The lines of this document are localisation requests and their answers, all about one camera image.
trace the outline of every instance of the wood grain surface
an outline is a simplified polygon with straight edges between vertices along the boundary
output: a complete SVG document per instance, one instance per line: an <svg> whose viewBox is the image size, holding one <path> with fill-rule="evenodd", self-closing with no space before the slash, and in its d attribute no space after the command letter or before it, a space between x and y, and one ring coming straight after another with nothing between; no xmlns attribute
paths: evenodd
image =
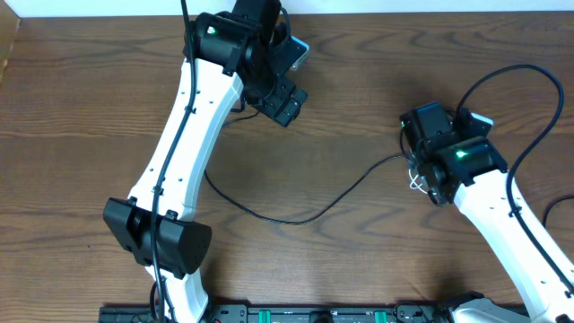
<svg viewBox="0 0 574 323"><path fill-rule="evenodd" d="M304 219L371 164L398 152L398 116L455 105L485 74L516 63L563 82L556 128L518 171L536 214L574 192L574 13L413 13L291 18L308 42L291 78L309 100L287 129L265 117L222 131L208 170L258 212ZM179 17L27 19L0 88L0 320L93 322L107 303L146 303L152 280L102 221L144 171L170 113L182 61ZM547 124L552 85L528 71L468 101L496 121L512 163ZM471 290L521 300L477 230L408 188L402 160L373 171L319 221L259 221L204 183L196 220L213 228L202 265L213 296L252 303L380 304ZM549 231L574 258L574 203Z"/></svg>

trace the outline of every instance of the black bracket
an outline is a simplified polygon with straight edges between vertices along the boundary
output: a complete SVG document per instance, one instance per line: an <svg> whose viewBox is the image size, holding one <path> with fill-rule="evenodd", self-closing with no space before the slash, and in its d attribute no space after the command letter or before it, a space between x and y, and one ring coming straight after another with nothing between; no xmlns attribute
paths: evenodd
<svg viewBox="0 0 574 323"><path fill-rule="evenodd" d="M110 198L104 208L104 221L119 245L134 254L135 262L151 266L152 213L135 204L135 199ZM158 252L160 268L181 279L201 265L211 242L212 229L200 223L177 221L177 217L173 211L159 216Z"/></svg>
<svg viewBox="0 0 574 323"><path fill-rule="evenodd" d="M401 121L413 150L414 168L435 205L453 203L460 185L473 185L475 176L508 169L486 138L492 124L468 109L462 108L451 121L440 103L433 102L405 113Z"/></svg>
<svg viewBox="0 0 574 323"><path fill-rule="evenodd" d="M226 75L237 73L243 82L241 109L232 111L247 103L287 127L308 95L285 73L307 57L309 47L291 37L285 23L275 26L280 9L279 0L238 0L231 13L201 13L191 24L196 58L223 66Z"/></svg>

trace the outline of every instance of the wire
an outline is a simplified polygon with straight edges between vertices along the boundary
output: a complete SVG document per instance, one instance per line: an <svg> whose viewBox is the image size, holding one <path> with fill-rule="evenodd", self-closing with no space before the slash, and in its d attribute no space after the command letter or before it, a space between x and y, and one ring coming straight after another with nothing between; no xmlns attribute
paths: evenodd
<svg viewBox="0 0 574 323"><path fill-rule="evenodd" d="M416 179L419 178L419 174L416 174L416 176L413 177L413 174L411 173L411 168L409 168L409 177L411 178L411 185L409 185L409 188L410 188L410 189L418 189L418 190L420 190L422 193L428 194L427 191L425 191L424 189L421 188L421 187L422 187L422 183L421 183L421 184L418 184L418 183L416 182Z"/></svg>
<svg viewBox="0 0 574 323"><path fill-rule="evenodd" d="M347 194L349 194L349 192L351 192L354 188L356 188L357 185L361 184L361 182L378 166L384 164L385 162L390 162L390 161L393 161L393 160L399 159L399 158L403 158L403 155L396 155L396 156L392 156L392 157L387 157L387 158L383 159L382 161L376 162L374 165L370 166L369 169L354 184L352 184L350 188L347 188L347 190L345 190L340 196L338 196L335 199L335 201L331 202L331 204L329 204L327 207L325 207L323 210L321 210L317 215L314 215L313 217L308 218L307 220L304 220L304 221L284 221L284 220L278 220L278 219L266 217L263 215L259 215L255 212L251 211L250 209L246 208L242 204L236 202L233 198L231 198L231 197L227 196L226 194L224 194L223 192L221 192L212 183L211 179L207 175L207 170L204 171L204 176L205 176L205 180L207 180L207 183L209 184L209 186L211 186L213 188L215 193L219 194L219 196L223 197L223 199L225 199L228 202L230 202L231 204L235 205L240 210L244 211L247 214L251 214L251 215L255 216L259 220L268 221L270 223L287 224L287 225L305 225L305 224L309 224L309 223L314 222L316 219L321 217L321 215L325 214L329 209L331 209L333 206L335 206L335 204L337 204L343 197L345 197Z"/></svg>
<svg viewBox="0 0 574 323"><path fill-rule="evenodd" d="M546 221L548 220L548 214L550 214L550 210L552 210L552 208L555 207L560 202L566 201L569 199L574 199L574 195L567 195L567 196L558 197L546 206L546 209L544 210L544 216L542 217L542 226L544 228L546 227Z"/></svg>
<svg viewBox="0 0 574 323"><path fill-rule="evenodd" d="M568 288L567 294L569 293L570 295L572 295L574 294L574 285L572 285L568 277L558 268L554 260L552 260L550 255L548 255L546 250L544 250L544 247L540 244L540 242L538 242L534 234L530 231L528 225L526 225L524 219L522 218L522 215L520 214L520 207L517 206L514 197L512 195L512 180L516 175L518 166L520 166L520 163L528 156L528 154L536 147L536 145L539 144L544 139L544 137L550 132L550 130L552 130L552 128L558 121L560 114L562 113L562 108L564 107L564 89L562 88L562 84L560 83L560 81L558 81L556 76L552 75L552 73L546 71L540 66L529 65L529 64L508 66L484 76L477 83L475 83L466 92L466 94L463 96L463 99L458 103L457 116L459 115L460 110L465 104L466 99L473 93L474 90L476 90L478 86L480 86L482 83L488 81L489 79L491 79L496 75L518 69L532 69L546 76L556 87L556 90L558 92L558 106L556 107L556 112L554 113L554 116L552 117L552 120L550 121L548 126L546 126L543 132L518 156L514 165L512 165L512 167L510 168L509 175L507 176L506 180L506 194L508 196L508 201L510 204L510 213L516 216L518 223L520 224L520 227L522 227L522 230L525 232L526 236L530 239L530 241L532 241L532 244L535 245L538 252L540 252L544 260L548 263L548 266L551 267L554 273L556 273L556 275L560 278L562 283Z"/></svg>
<svg viewBox="0 0 574 323"><path fill-rule="evenodd" d="M419 310L421 310L422 316L424 317L426 323L434 322L434 320L430 320L429 317L427 317L427 315L424 313L424 310L422 310L421 305L419 305L419 304L417 304L417 303L415 303L415 302L412 302L412 301L400 301L400 302L398 302L398 303L395 305L395 307L393 308L393 313L392 313L393 316L395 316L395 319L396 319L396 321L397 321L398 323L403 322L401 319L398 318L398 308L399 308L400 306L404 306L404 305L413 305L413 306L418 307Z"/></svg>
<svg viewBox="0 0 574 323"><path fill-rule="evenodd" d="M241 117L241 118L234 118L233 120L225 121L225 122L223 123L223 126L226 127L226 126L228 126L228 125L230 125L230 124L232 124L232 123L238 122L238 121L249 120L249 119L251 119L251 118L257 117L258 115L259 115L259 111L256 112L256 113L254 113L254 114L252 114L252 115L250 115L250 116Z"/></svg>
<svg viewBox="0 0 574 323"><path fill-rule="evenodd" d="M158 288L158 282L153 282L152 290L150 291L150 311L152 312L152 319L158 320L158 313L155 309L155 291Z"/></svg>
<svg viewBox="0 0 574 323"><path fill-rule="evenodd" d="M170 297L168 296L168 291L165 287L165 281L163 276L161 275L160 270L160 257L158 254L158 244L157 244L157 228L158 228L158 208L160 203L160 195L161 195L161 185L163 180L165 179L165 173L170 166L171 158L173 157L173 153L178 146L179 138L183 133L184 128L186 127L186 123L189 120L189 116L195 112L194 109L194 102L196 99L196 92L197 92L197 82L196 82L196 67L195 67L195 58L194 58L194 46L193 46L193 38L191 36L191 26L189 23L189 14L187 13L187 3L186 0L181 0L181 11L183 13L183 20L184 25L186 28L186 39L187 39L187 50L189 55L189 72L191 76L191 92L189 93L189 102L186 106L186 111L181 119L181 123L179 124L178 131L176 132L173 142L171 143L170 149L166 154L165 160L163 161L163 165L161 166L160 174L158 176L158 181L153 188L153 201L152 201L152 223L151 223L151 243L152 243L152 264L153 264L153 272L155 275L155 280L157 283L157 292L158 298L160 300L159 304L159 313L156 314L155 310L153 311L152 315L154 318L159 321L160 323L165 321L165 302L168 303L170 308L170 315L171 318L175 321L174 315L174 308L171 304Z"/></svg>

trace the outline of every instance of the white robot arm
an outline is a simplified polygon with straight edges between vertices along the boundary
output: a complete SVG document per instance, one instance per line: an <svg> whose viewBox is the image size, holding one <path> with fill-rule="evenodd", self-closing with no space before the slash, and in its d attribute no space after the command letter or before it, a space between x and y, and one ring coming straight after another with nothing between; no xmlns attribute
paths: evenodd
<svg viewBox="0 0 574 323"><path fill-rule="evenodd" d="M517 219L511 217L505 192L508 173L492 170L474 178L474 184L461 185L455 205L478 229L491 246L517 287L532 322L556 322L560 315L574 318L574 297L526 236ZM512 189L521 214L532 233L558 267L574 282L574 266L556 245L528 207L516 182ZM454 311L456 322L500 322L486 310L463 308Z"/></svg>
<svg viewBox="0 0 574 323"><path fill-rule="evenodd" d="M502 71L530 66L515 65ZM405 157L429 186L430 199L438 205L456 205L486 239L517 287L528 311L527 321L569 322L574 318L574 265L532 213L516 181L511 178L508 183L512 172L507 171L507 163L486 138L493 122L465 108L447 113L438 103L410 111L401 120L412 148L412 155ZM510 209L507 184L526 229ZM452 319L525 320L488 300L473 302L451 309Z"/></svg>
<svg viewBox="0 0 574 323"><path fill-rule="evenodd" d="M280 11L287 23L275 25ZM208 304L199 266L211 229L193 219L217 135L238 100L287 127L307 93L284 75L298 69L309 46L291 35L279 0L239 0L232 13L187 22L178 96L160 142L128 199L108 201L104 220L156 278L158 320L195 323Z"/></svg>

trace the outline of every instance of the white wall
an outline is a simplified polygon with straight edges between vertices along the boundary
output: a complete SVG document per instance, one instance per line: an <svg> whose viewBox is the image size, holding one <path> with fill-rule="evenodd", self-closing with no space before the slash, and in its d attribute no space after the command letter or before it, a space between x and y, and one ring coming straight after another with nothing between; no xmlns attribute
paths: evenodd
<svg viewBox="0 0 574 323"><path fill-rule="evenodd" d="M181 14L178 0L5 0L22 18ZM230 11L235 0L187 0L190 14ZM572 0L282 0L290 13L574 10Z"/></svg>

